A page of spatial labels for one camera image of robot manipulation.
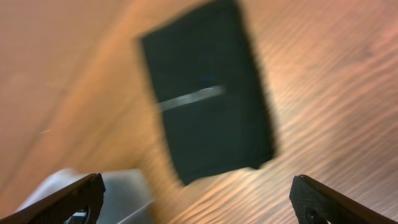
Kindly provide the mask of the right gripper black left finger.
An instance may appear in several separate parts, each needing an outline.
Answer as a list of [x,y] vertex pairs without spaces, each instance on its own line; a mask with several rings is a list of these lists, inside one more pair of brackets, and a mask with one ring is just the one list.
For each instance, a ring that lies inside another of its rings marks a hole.
[[93,173],[1,220],[1,224],[95,224],[106,191],[102,175]]

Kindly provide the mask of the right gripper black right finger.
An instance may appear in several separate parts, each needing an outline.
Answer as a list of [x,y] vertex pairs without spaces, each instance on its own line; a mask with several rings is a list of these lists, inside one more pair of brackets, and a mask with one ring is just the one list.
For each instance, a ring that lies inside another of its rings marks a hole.
[[300,224],[392,224],[390,218],[307,175],[294,177],[289,199]]

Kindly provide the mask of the large black garment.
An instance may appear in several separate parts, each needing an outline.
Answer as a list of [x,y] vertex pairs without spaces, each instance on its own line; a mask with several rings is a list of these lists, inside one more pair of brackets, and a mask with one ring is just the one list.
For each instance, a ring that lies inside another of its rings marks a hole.
[[261,74],[237,1],[212,1],[141,38],[179,179],[191,182],[274,157]]

